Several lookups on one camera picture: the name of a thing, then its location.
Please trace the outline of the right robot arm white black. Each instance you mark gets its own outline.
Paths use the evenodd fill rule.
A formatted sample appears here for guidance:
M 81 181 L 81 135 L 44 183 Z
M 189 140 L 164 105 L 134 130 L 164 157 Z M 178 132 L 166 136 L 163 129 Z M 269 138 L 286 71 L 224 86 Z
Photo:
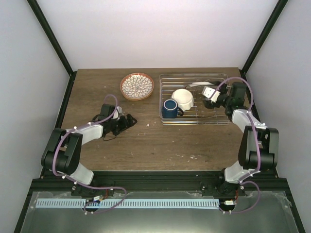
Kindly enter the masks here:
M 204 106 L 223 107 L 227 118 L 243 133 L 237 162 L 223 169 L 223 179 L 216 183 L 216 191 L 223 196 L 235 191 L 247 178 L 277 165 L 279 132 L 253 115 L 253 103 L 244 105 L 244 96 L 250 90 L 250 85 L 241 81 L 231 86 L 220 82 L 216 88 L 205 86 L 202 91 Z

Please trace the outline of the white scalloped bowl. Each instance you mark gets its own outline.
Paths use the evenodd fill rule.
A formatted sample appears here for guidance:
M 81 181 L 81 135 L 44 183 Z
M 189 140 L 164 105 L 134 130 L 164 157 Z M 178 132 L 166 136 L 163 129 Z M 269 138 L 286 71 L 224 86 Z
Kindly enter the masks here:
M 194 106 L 193 95 L 186 89 L 175 90 L 171 98 L 177 102 L 178 107 L 183 111 L 190 110 Z

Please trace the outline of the patterned round plate orange rim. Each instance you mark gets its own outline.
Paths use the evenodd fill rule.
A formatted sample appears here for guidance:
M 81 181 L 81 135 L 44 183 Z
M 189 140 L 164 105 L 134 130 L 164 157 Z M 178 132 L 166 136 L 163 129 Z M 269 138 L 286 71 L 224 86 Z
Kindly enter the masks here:
M 154 90 L 153 79 L 145 73 L 131 73 L 120 83 L 122 95 L 127 100 L 137 101 L 149 97 Z

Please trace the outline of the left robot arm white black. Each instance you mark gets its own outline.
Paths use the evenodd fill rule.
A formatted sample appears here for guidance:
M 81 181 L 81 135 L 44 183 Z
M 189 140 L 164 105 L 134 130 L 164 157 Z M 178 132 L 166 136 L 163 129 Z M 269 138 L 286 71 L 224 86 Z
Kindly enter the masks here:
M 131 114 L 124 115 L 120 106 L 103 104 L 100 113 L 87 124 L 67 130 L 54 129 L 42 155 L 41 165 L 55 176 L 69 177 L 83 184 L 82 190 L 88 196 L 94 196 L 99 192 L 99 183 L 93 180 L 93 171 L 80 163 L 82 146 L 109 133 L 118 136 L 137 122 Z

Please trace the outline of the cream rectangular plate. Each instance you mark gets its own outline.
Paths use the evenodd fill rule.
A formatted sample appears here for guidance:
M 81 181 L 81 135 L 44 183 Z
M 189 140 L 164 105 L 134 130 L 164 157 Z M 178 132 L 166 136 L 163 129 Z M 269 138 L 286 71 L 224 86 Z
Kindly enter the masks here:
M 190 84 L 186 85 L 185 88 L 196 87 L 196 86 L 207 86 L 207 85 L 214 85 L 214 84 L 210 83 L 210 82 L 194 82 L 194 83 L 190 83 Z

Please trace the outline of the metal wire dish rack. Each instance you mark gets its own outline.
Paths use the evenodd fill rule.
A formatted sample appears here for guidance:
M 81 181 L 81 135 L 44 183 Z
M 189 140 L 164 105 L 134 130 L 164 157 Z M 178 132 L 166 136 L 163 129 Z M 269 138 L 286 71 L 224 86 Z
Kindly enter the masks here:
M 163 125 L 227 125 L 230 123 L 225 115 L 224 107 L 208 109 L 203 104 L 202 95 L 205 86 L 187 87 L 194 82 L 214 82 L 224 81 L 227 75 L 224 73 L 179 73 L 161 74 L 159 76 L 159 116 Z M 174 119 L 164 119 L 162 117 L 162 105 L 165 100 L 171 98 L 172 93 L 177 89 L 186 89 L 193 95 L 194 106 L 184 112 L 183 116 Z

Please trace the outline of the dark blue mug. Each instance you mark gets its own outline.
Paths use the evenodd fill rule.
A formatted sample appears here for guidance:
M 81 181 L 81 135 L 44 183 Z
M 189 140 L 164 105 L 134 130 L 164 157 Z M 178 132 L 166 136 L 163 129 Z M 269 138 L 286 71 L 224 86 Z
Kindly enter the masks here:
M 178 106 L 178 103 L 173 99 L 165 100 L 162 105 L 162 117 L 164 119 L 174 119 L 182 117 L 184 111 Z

